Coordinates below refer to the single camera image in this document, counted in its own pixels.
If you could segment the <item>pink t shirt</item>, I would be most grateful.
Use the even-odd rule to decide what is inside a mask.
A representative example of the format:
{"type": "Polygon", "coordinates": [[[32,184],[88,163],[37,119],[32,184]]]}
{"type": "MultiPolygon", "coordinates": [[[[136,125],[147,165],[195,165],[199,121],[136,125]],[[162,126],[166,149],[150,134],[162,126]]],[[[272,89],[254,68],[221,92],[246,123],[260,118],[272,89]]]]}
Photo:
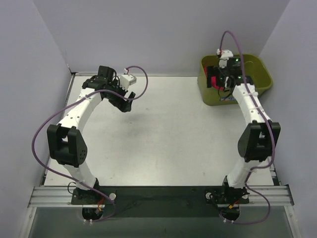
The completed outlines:
{"type": "Polygon", "coordinates": [[[219,91],[223,90],[223,82],[217,76],[211,77],[211,86],[219,91]]]}

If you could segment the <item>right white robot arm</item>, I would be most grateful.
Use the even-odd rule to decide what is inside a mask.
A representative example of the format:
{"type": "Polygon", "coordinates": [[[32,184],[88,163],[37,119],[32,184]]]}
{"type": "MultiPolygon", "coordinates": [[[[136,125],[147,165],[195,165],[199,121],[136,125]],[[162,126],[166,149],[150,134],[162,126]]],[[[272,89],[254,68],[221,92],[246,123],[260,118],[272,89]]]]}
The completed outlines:
{"type": "Polygon", "coordinates": [[[281,127],[265,113],[251,76],[242,75],[240,58],[220,59],[217,65],[206,66],[204,71],[207,86],[233,96],[246,122],[237,145],[240,159],[209,198],[216,204],[230,206],[247,203],[246,183],[255,170],[264,168],[261,163],[273,155],[281,127]]]}

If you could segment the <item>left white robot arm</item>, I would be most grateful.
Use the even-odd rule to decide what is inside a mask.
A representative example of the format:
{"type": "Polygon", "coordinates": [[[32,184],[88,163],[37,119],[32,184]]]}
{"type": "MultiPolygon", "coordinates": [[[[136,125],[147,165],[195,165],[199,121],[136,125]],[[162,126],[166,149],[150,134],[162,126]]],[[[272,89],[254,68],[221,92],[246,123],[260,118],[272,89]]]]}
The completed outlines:
{"type": "Polygon", "coordinates": [[[47,129],[50,157],[77,180],[73,192],[74,204],[97,204],[102,199],[98,179],[85,161],[88,147],[82,136],[93,110],[103,99],[107,99],[121,112],[129,112],[132,108],[135,93],[131,92],[129,97],[125,95],[137,78],[129,73],[118,79],[114,75],[113,68],[100,66],[97,75],[83,82],[77,105],[57,125],[50,125],[47,129]]]}

